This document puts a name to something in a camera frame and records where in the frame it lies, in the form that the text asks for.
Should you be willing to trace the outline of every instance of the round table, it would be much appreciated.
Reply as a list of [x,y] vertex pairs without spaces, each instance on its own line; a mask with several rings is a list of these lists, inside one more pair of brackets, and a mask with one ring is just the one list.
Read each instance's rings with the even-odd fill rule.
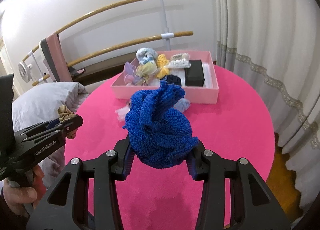
[[[275,152],[270,114],[243,79],[218,66],[215,71],[220,88],[217,103],[192,103],[184,112],[193,136],[222,158],[236,161],[246,157],[266,180]],[[84,122],[76,138],[66,143],[66,163],[73,157],[83,161],[97,158],[126,137],[124,122],[119,122],[115,113],[126,100],[115,98],[110,88],[115,79],[99,86],[80,106],[77,114]],[[130,175],[124,182],[116,182],[124,229],[194,230],[202,186],[203,182],[192,180],[185,162],[169,169],[154,169],[135,156]],[[88,209],[93,213],[93,180],[89,184]],[[230,187],[226,182],[225,225],[229,223]]]

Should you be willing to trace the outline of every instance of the wooden rail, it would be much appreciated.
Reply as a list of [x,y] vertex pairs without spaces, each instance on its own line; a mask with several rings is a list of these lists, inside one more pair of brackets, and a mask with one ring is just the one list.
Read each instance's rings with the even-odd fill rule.
[[[100,8],[100,9],[91,11],[91,12],[83,15],[83,16],[80,17],[80,18],[77,18],[76,20],[74,20],[74,21],[70,22],[69,24],[63,26],[62,28],[58,29],[58,30],[56,31],[56,33],[57,33],[57,34],[60,34],[62,31],[70,28],[71,26],[79,23],[80,21],[85,20],[85,19],[87,19],[87,18],[90,18],[90,17],[92,17],[92,16],[94,16],[94,15],[97,15],[97,14],[99,14],[99,13],[101,13],[101,12],[104,12],[104,11],[106,11],[106,10],[110,10],[110,9],[113,9],[113,8],[116,8],[116,7],[119,7],[119,6],[122,6],[122,5],[134,3],[134,2],[137,2],[137,1],[146,1],[146,0],[124,0],[124,1],[119,1],[119,2],[116,2],[116,3],[110,4],[110,5],[104,6],[104,7]],[[32,49],[32,52],[34,53],[34,52],[36,52],[38,49],[39,49],[39,45],[37,45],[36,47],[34,47],[34,48]],[[24,62],[24,61],[26,61],[28,58],[29,58],[29,55],[26,55],[22,61]]]
[[[176,32],[173,33],[174,37],[184,37],[184,36],[192,36],[193,35],[193,31],[183,31],[183,32]],[[137,44],[141,44],[141,43],[146,43],[146,42],[150,42],[150,41],[155,41],[155,40],[161,40],[162,36],[161,35],[157,35],[157,36],[152,36],[152,37],[145,37],[145,38],[139,38],[139,39],[135,39],[135,40],[131,40],[125,43],[121,43],[118,45],[114,45],[112,47],[108,47],[99,51],[96,51],[94,53],[88,54],[84,57],[78,58],[74,61],[71,61],[70,63],[67,64],[68,67],[70,66],[74,66],[76,64],[79,64],[83,61],[86,61],[88,59],[94,58],[96,56],[100,56],[103,55],[105,53],[117,50],[117,49],[121,49],[121,48],[125,48],[125,47],[130,47],[133,45],[137,45]],[[48,79],[50,77],[49,74],[46,74],[45,76],[43,76],[43,80]],[[36,81],[32,84],[32,86],[36,86],[39,84],[39,81]]]

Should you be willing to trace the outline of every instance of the bedding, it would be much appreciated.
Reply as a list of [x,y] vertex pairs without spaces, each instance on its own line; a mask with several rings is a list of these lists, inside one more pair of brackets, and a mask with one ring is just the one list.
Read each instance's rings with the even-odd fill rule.
[[[66,105],[72,112],[89,96],[80,83],[59,82],[40,84],[12,103],[12,122],[14,131],[39,122],[59,118],[57,113],[61,105]],[[64,147],[61,147],[40,163],[45,177],[43,183],[48,188],[64,168]]]

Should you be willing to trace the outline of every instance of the gray pillow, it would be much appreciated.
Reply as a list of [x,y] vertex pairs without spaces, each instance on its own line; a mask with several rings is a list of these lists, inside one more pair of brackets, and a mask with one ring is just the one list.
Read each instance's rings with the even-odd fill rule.
[[71,108],[80,93],[86,93],[84,86],[73,82],[44,83],[30,89],[12,103],[14,131],[58,118],[58,108],[64,104]]

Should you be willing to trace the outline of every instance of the pink box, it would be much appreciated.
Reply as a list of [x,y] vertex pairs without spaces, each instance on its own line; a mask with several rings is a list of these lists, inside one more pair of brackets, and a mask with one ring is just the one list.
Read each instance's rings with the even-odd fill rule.
[[[185,98],[191,103],[217,103],[219,86],[214,71],[214,65],[212,62],[211,54],[209,51],[188,51],[188,50],[173,50],[173,51],[159,51],[158,54],[165,54],[167,59],[170,59],[172,55],[179,53],[189,53],[191,60],[200,59],[203,63],[209,64],[211,84],[212,88],[197,87],[197,86],[183,86],[182,88],[186,92]],[[138,60],[135,58],[132,63],[138,65]],[[130,99],[131,96],[139,90],[154,90],[158,89],[156,86],[126,86],[124,83],[123,73],[113,82],[111,88],[118,99]]]

